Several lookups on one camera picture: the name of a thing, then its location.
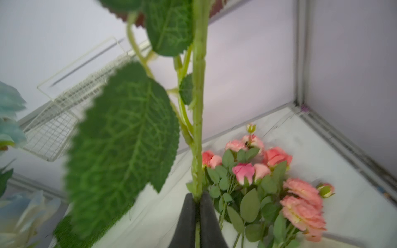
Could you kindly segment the pink rose bunch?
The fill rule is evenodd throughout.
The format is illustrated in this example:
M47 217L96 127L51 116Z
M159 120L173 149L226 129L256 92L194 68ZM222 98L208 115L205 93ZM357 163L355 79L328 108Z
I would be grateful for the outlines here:
M249 236L252 241L261 239L266 231L266 220L261 214L261 198L267 197L261 189L263 178L271 174L264 163L265 146L255 135L255 126L248 126L248 133L229 141L223 155L211 150L202 153L204 185L212 198L215 211L219 214L220 229L230 223L237 232L235 244L244 245ZM253 183L241 186L232 172L238 164L251 163L255 169Z

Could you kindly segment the single pink red rose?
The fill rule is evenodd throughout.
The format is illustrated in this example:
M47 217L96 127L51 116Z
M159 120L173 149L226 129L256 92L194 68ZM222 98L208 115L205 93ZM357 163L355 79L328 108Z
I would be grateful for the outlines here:
M275 167L282 162L286 162L287 168L289 168L292 159L293 157L280 147L273 147L264 153L264 163L269 167Z

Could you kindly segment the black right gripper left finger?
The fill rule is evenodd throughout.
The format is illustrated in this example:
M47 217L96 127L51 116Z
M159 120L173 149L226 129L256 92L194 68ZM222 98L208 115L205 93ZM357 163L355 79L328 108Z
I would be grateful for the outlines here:
M192 193L185 196L174 236L168 248L194 248L196 226L196 202Z

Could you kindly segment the pink spray rose stem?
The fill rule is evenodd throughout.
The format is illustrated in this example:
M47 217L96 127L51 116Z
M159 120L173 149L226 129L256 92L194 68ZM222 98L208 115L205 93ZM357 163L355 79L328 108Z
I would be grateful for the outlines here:
M302 234L309 241L318 243L326 229L323 200L335 194L331 184L320 183L316 187L299 178L272 177L279 193L280 215L285 221L274 225L274 247L292 248L298 245Z

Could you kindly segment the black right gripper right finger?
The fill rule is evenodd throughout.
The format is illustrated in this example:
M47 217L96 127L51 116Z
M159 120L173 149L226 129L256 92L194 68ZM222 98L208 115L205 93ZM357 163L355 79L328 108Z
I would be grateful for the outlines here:
M202 194L200 201L200 247L228 248L208 192Z

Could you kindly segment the magenta rose stem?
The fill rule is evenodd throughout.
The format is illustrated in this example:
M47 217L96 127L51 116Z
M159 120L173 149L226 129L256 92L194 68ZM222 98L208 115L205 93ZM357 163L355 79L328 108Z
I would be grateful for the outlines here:
M233 167L232 172L234 173L237 182L241 186L250 186L253 183L253 176L255 169L251 163L248 164L238 164Z

